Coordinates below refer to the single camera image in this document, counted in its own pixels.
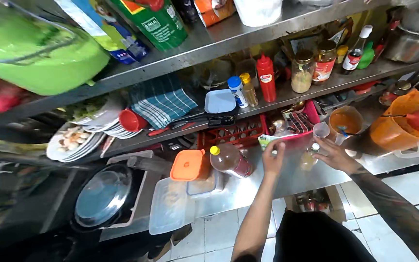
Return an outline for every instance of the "red squeeze bottle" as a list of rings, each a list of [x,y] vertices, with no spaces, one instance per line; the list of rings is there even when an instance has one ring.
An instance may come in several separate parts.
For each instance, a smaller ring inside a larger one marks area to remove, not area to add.
[[[257,71],[265,101],[274,102],[276,100],[276,85],[274,84],[274,68],[271,59],[261,54],[261,58],[257,61]]]

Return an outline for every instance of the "striped towel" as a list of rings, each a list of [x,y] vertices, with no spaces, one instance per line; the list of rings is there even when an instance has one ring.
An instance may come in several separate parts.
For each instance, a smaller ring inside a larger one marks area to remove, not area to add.
[[[129,96],[132,111],[146,119],[155,129],[165,128],[170,122],[197,107],[173,73],[130,86]]]
[[[310,122],[310,119],[305,113],[295,113],[290,114],[290,119],[293,124],[291,124],[287,130],[295,133],[301,134],[313,130],[313,124]]]

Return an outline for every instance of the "blue white checkered towel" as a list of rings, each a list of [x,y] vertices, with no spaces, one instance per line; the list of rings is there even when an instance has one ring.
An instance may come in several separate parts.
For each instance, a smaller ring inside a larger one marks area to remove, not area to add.
[[[129,95],[132,111],[146,119],[155,129],[165,128],[170,122],[197,107],[173,73],[132,85],[129,87]]]

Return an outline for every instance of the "tattoo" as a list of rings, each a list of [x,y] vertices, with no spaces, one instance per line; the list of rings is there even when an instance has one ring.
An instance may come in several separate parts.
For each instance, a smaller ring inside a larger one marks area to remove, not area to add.
[[[384,221],[419,259],[419,210],[363,167],[350,177]]]

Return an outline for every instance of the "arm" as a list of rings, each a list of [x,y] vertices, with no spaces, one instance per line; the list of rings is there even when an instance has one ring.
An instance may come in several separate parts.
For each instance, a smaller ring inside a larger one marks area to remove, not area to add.
[[[316,154],[313,157],[347,173],[419,260],[419,210],[349,157],[340,146],[327,139],[317,139],[317,142],[329,155]]]
[[[278,157],[271,155],[275,146]],[[261,259],[271,219],[272,194],[281,171],[284,150],[285,144],[278,139],[269,143],[263,153],[265,176],[240,226],[231,261],[246,254],[253,255],[258,261]]]

